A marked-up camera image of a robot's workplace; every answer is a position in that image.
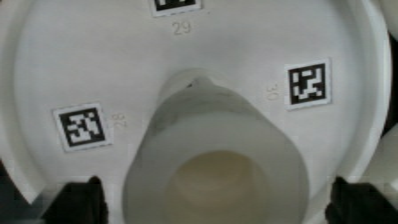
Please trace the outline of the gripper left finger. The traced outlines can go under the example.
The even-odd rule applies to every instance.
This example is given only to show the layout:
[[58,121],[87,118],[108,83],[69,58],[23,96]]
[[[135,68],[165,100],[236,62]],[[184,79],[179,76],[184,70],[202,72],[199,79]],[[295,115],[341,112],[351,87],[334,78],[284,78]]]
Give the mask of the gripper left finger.
[[44,224],[108,224],[101,179],[69,182],[40,215]]

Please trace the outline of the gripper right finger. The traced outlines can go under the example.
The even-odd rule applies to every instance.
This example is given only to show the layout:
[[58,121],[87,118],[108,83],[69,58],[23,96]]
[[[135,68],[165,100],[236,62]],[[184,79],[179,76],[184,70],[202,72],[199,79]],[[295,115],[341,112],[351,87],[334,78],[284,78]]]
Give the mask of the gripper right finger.
[[398,224],[398,209],[369,183],[350,183],[335,177],[330,203],[325,208],[327,224]]

